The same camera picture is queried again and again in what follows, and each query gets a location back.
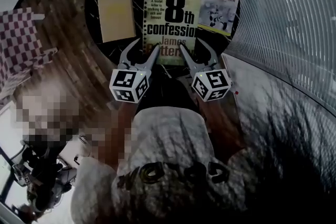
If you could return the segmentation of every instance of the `striped curtain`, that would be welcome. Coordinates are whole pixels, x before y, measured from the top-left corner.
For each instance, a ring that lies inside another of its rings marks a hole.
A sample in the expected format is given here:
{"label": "striped curtain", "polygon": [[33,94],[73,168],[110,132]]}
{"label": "striped curtain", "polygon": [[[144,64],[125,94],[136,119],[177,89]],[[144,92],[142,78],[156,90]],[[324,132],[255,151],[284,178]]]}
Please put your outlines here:
{"label": "striped curtain", "polygon": [[336,0],[240,0],[225,53],[292,83],[336,115]]}

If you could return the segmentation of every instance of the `book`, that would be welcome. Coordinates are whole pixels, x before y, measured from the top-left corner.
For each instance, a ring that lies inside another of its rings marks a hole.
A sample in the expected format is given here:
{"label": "book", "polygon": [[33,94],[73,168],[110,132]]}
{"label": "book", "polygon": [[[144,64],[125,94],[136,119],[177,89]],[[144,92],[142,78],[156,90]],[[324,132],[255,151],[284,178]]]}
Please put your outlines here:
{"label": "book", "polygon": [[239,0],[201,0],[198,27],[231,36]]}
{"label": "book", "polygon": [[103,42],[135,37],[132,0],[98,0]]}
{"label": "book", "polygon": [[193,53],[201,0],[144,0],[143,50],[160,44],[159,65],[182,66],[179,44]]}

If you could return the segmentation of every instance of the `beige notebook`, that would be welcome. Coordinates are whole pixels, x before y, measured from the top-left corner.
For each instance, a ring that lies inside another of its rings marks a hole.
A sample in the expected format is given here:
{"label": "beige notebook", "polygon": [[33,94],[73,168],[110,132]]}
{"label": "beige notebook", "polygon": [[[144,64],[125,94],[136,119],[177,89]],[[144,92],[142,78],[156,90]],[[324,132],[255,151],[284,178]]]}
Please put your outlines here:
{"label": "beige notebook", "polygon": [[132,0],[98,0],[103,42],[135,37]]}

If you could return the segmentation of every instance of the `floor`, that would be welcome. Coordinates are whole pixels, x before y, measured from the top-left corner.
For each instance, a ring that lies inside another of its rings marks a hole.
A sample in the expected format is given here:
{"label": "floor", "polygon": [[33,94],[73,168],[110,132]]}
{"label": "floor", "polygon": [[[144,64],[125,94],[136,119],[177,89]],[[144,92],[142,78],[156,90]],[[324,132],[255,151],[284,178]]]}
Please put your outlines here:
{"label": "floor", "polygon": [[[84,0],[24,0],[21,7],[32,7],[46,18],[38,23],[37,31],[44,49],[57,47],[52,63],[36,70],[31,79],[15,91],[17,115],[27,122],[29,133],[48,134],[53,141],[62,139],[65,129],[87,125],[101,112],[118,107],[109,90],[112,64],[93,43],[86,28]],[[230,93],[223,101],[234,109]],[[71,193],[64,195],[60,205],[39,219],[39,223],[72,223]],[[26,190],[13,188],[11,203],[26,202]]]}
{"label": "floor", "polygon": [[33,77],[22,84],[15,98],[18,108],[31,111],[32,103],[39,103],[36,112],[56,109],[64,114],[78,102],[78,114],[84,121],[97,112],[107,109],[113,100],[109,91],[109,79],[114,65],[105,58],[91,40],[84,18],[84,0],[24,0],[22,7],[32,7],[36,13],[45,14],[37,31],[43,48],[57,47],[52,63],[43,70],[34,71]]}

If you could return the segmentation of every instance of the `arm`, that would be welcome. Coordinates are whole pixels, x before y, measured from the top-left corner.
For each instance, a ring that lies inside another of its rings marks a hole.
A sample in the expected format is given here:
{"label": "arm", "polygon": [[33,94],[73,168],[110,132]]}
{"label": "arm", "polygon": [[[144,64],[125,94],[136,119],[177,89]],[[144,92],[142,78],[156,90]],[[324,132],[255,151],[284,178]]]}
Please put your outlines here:
{"label": "arm", "polygon": [[[92,157],[117,170],[119,159],[123,158],[125,133],[131,128],[137,104],[122,103],[118,111],[104,111],[93,121],[98,129],[91,128],[87,134],[92,134]],[[95,133],[103,139],[94,141]]]}
{"label": "arm", "polygon": [[215,156],[227,163],[232,155],[245,147],[239,123],[234,123],[221,107],[220,101],[204,102],[197,96],[200,110],[206,118]]}

